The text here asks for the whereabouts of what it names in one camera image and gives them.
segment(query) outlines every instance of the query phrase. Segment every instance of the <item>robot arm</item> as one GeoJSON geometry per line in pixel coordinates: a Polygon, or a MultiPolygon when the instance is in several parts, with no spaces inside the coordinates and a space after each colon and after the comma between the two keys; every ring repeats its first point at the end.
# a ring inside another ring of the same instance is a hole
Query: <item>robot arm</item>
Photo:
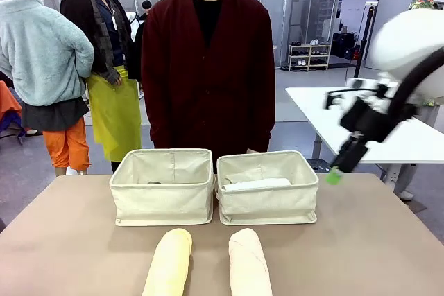
{"type": "Polygon", "coordinates": [[[341,119],[352,134],[331,165],[343,173],[355,169],[369,141],[384,142],[399,123],[416,114],[416,106],[408,104],[413,93],[436,100],[444,96],[444,12],[424,9],[398,15],[384,25],[371,52],[380,69],[402,82],[387,107],[375,103],[387,99],[388,88],[379,85],[372,102],[358,97],[341,119]]]}

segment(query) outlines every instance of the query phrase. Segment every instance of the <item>cream fabric bin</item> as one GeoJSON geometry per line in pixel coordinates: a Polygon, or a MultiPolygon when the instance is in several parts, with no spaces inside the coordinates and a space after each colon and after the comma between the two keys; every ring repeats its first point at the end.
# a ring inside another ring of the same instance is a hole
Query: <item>cream fabric bin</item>
{"type": "Polygon", "coordinates": [[[212,153],[134,150],[111,177],[116,225],[199,225],[213,215],[212,153]]]}
{"type": "Polygon", "coordinates": [[[218,199],[224,225],[315,223],[318,176],[294,151],[221,157],[217,161],[218,199]],[[287,178],[290,186],[227,191],[225,185],[287,178]]]}

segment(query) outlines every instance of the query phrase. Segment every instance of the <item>folded white cloth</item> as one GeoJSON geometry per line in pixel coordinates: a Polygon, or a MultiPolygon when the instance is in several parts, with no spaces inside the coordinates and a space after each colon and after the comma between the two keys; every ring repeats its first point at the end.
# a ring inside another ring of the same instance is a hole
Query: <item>folded white cloth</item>
{"type": "Polygon", "coordinates": [[[277,186],[290,186],[287,178],[267,178],[265,180],[253,180],[251,182],[239,182],[223,186],[226,191],[242,191],[251,189],[268,189],[277,186]]]}
{"type": "Polygon", "coordinates": [[[272,296],[270,275],[257,234],[243,229],[229,242],[232,296],[272,296]]]}
{"type": "Polygon", "coordinates": [[[167,232],[154,252],[142,296],[182,296],[193,241],[187,230],[167,232]]]}

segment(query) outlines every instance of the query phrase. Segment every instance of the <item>black stand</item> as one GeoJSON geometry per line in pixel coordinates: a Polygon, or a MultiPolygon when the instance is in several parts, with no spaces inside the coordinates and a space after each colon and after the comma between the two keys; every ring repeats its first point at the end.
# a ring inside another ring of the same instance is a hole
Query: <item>black stand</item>
{"type": "Polygon", "coordinates": [[[370,6],[367,14],[366,29],[364,30],[364,36],[362,37],[361,41],[361,48],[359,49],[358,63],[356,63],[356,69],[354,75],[355,78],[359,76],[359,71],[361,70],[362,58],[364,57],[364,51],[366,50],[366,45],[367,45],[368,31],[370,30],[370,24],[372,22],[372,17],[374,13],[375,13],[375,7],[370,6]]]}

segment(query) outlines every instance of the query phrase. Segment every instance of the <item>table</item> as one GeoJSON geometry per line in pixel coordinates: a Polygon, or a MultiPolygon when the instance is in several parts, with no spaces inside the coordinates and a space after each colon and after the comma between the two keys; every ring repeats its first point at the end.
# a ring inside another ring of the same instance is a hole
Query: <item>table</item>
{"type": "MultiPolygon", "coordinates": [[[[0,234],[0,295],[140,296],[154,249],[172,227],[117,227],[109,176],[59,177],[0,234]]],[[[320,177],[314,225],[252,227],[274,296],[441,296],[444,247],[374,175],[320,177]]],[[[186,296],[230,296],[228,240],[193,236],[186,296]]]]}
{"type": "MultiPolygon", "coordinates": [[[[316,131],[314,159],[319,158],[322,143],[338,155],[342,144],[350,136],[350,133],[339,125],[344,111],[339,107],[324,109],[327,92],[340,89],[345,87],[286,89],[316,131]]],[[[355,93],[349,92],[343,95],[351,105],[355,93]]],[[[444,134],[418,119],[401,123],[384,143],[372,141],[368,143],[368,147],[369,150],[361,163],[387,164],[387,182],[395,189],[396,194],[401,194],[413,177],[414,169],[409,169],[407,166],[444,163],[444,134]]]]}

